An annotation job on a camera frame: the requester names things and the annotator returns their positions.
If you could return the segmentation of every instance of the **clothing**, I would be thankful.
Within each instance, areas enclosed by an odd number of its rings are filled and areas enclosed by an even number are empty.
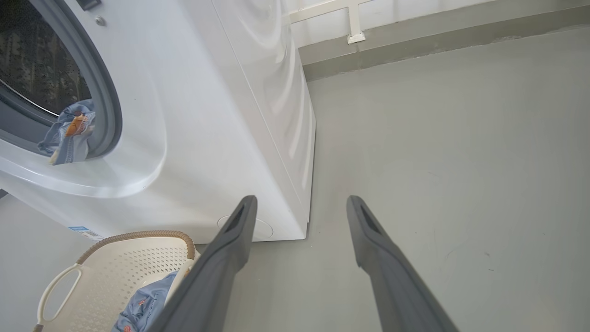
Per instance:
[[[94,102],[81,100],[62,111],[37,147],[50,156],[51,165],[82,161],[88,155],[88,137],[94,129]]]
[[[145,332],[154,319],[162,312],[168,290],[178,271],[164,279],[141,287],[133,294],[111,332]]]

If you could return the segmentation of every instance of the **label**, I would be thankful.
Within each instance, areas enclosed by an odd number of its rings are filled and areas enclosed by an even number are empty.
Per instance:
[[[99,242],[101,240],[104,240],[104,237],[98,235],[97,233],[92,232],[90,229],[88,229],[86,227],[74,226],[74,227],[68,227],[68,228],[75,231],[75,232],[82,234],[82,236],[87,237],[94,242]]]

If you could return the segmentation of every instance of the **basket rim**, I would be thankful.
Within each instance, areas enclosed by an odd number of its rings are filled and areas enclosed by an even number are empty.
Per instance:
[[[82,256],[78,258],[76,264],[82,265],[84,261],[86,261],[86,259],[90,257],[90,255],[92,255],[100,248],[108,245],[109,243],[132,239],[141,239],[144,237],[177,237],[179,239],[182,239],[186,243],[186,258],[195,259],[195,244],[192,241],[192,239],[183,232],[179,232],[177,230],[145,230],[141,232],[125,233],[121,235],[107,237],[106,239],[101,240],[100,242],[90,247],[90,249],[88,249],[86,252],[84,252]]]

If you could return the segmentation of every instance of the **laundry basket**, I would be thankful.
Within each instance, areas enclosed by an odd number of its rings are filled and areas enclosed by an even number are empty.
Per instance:
[[[34,332],[109,332],[129,299],[141,287],[176,274],[174,293],[198,253],[182,232],[157,230],[109,237],[96,243],[71,267],[51,281],[37,310]],[[47,300],[66,275],[76,281],[55,317],[45,317]]]

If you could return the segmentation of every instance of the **white washing machine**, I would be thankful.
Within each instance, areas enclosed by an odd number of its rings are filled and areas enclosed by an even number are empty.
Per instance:
[[[31,3],[78,63],[98,134],[88,159],[52,166],[3,120],[1,188],[73,229],[196,243],[253,194],[254,240],[306,237],[316,121],[280,0]],[[30,104],[12,92],[6,112]]]

